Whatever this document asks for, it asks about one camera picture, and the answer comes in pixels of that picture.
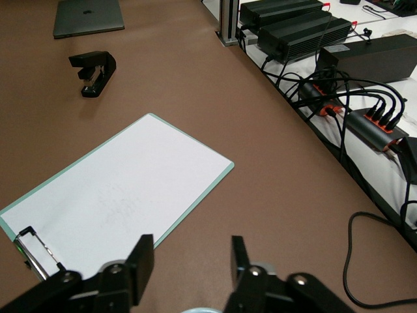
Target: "clipboard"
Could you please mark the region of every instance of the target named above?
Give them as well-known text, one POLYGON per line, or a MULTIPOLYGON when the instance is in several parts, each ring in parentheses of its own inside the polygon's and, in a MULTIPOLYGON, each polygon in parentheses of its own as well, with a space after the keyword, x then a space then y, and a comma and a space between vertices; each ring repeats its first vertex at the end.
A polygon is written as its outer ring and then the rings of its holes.
POLYGON ((90 278, 144 233, 156 248, 233 167, 149 113, 1 210, 0 226, 40 279, 57 263, 90 278))

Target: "power supply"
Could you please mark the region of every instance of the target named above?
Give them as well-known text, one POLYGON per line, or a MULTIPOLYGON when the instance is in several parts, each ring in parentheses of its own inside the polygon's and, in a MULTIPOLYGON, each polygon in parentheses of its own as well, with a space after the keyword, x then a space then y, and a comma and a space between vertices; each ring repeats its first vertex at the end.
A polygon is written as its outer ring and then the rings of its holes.
MULTIPOLYGON (((417 39, 401 34, 321 48, 316 70, 335 66, 353 78, 390 83, 410 77, 416 65, 417 39)), ((349 82, 350 88, 369 85, 349 82)))
POLYGON ((243 3, 239 20, 242 25, 257 33, 260 27, 321 10, 318 0, 260 0, 243 3))
POLYGON ((323 10, 315 11, 261 27, 258 46, 284 63, 307 56, 320 46, 343 42, 351 27, 352 23, 343 18, 335 18, 323 10))

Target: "stapler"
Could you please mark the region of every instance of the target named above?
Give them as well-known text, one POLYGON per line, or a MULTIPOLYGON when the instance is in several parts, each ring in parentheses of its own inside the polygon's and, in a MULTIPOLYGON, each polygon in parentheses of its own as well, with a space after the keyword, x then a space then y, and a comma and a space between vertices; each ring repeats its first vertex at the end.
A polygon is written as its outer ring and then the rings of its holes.
POLYGON ((100 96, 111 75, 116 70, 116 60, 107 51, 94 51, 69 57, 72 67, 82 67, 78 78, 84 81, 83 97, 100 96))

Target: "brown desk mat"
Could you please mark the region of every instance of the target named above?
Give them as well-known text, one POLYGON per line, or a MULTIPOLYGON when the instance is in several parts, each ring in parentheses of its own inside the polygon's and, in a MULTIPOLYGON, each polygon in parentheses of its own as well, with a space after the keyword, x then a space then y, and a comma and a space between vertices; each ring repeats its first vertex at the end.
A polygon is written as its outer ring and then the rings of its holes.
MULTIPOLYGON (((347 222, 377 208, 249 58, 222 47, 200 1, 121 0, 125 30, 61 40, 52 37, 56 1, 0 0, 0 7, 0 207, 152 112, 235 169, 156 249, 149 287, 132 312, 222 309, 232 292, 232 235, 280 278, 311 273, 365 312, 341 283, 347 222), (86 99, 68 56, 95 50, 110 52, 117 70, 99 98, 86 99)), ((0 246, 1 306, 36 279, 3 232, 0 246)), ((349 282, 361 300, 416 297, 416 261, 394 230, 355 223, 349 282)))

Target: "metal bolt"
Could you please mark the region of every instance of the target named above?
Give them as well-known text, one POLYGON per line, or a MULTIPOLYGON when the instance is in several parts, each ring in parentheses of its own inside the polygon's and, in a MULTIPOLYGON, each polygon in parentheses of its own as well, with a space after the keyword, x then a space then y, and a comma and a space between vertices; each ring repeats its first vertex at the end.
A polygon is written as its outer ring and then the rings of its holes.
POLYGON ((256 266, 252 266, 249 270, 253 276, 259 276, 262 273, 261 270, 256 266))
POLYGON ((294 277, 294 280, 296 281, 297 284, 299 285, 306 285, 307 284, 307 279, 306 277, 302 276, 302 275, 297 275, 294 277))
POLYGON ((239 304, 237 305, 237 308, 238 308, 238 313, 243 313, 243 312, 245 312, 245 306, 244 306, 242 303, 239 303, 239 304))
POLYGON ((64 283, 66 283, 66 282, 70 282, 71 280, 73 280, 74 279, 74 277, 72 276, 72 274, 71 273, 65 273, 65 275, 64 275, 64 277, 62 277, 62 281, 64 282, 64 283))
POLYGON ((120 267, 117 264, 113 265, 113 267, 110 269, 110 273, 111 274, 117 274, 117 273, 119 273, 121 271, 122 271, 122 267, 120 267))

